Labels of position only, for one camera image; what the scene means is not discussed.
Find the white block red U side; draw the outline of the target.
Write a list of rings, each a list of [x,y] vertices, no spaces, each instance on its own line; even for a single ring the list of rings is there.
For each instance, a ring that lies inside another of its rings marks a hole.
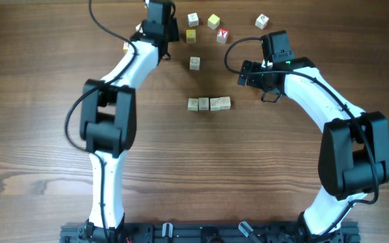
[[[219,104],[221,110],[227,110],[231,108],[231,100],[230,97],[220,97]]]

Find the white block with 9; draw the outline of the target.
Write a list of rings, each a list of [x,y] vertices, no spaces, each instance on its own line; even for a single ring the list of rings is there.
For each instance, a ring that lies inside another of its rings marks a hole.
[[[210,100],[210,110],[219,111],[221,109],[221,99],[220,98],[211,98]]]

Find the white block with figure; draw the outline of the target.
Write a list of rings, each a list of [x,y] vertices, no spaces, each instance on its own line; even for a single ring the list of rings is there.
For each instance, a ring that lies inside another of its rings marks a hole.
[[[199,98],[199,111],[208,111],[209,110],[209,98],[202,97]]]

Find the white block green N side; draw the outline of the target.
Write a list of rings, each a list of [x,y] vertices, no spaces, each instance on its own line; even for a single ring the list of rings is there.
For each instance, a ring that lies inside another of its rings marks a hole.
[[[188,99],[188,110],[189,111],[198,111],[199,110],[199,100],[194,98]]]

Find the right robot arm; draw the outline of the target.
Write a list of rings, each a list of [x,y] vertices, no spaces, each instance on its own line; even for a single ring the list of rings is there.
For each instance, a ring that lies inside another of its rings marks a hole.
[[[286,31],[258,38],[263,63],[244,61],[238,84],[288,97],[322,132],[318,160],[321,182],[312,205],[299,216],[294,239],[323,242],[343,233],[342,220],[356,205],[378,201],[389,182],[388,120],[346,100],[306,57],[296,58]]]

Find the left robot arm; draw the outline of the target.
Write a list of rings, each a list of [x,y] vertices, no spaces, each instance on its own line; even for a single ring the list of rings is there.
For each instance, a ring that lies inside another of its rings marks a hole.
[[[179,40],[172,1],[146,1],[147,17],[126,40],[127,53],[106,76],[85,82],[80,137],[93,166],[93,207],[81,240],[123,242],[124,159],[136,136],[136,90]]]

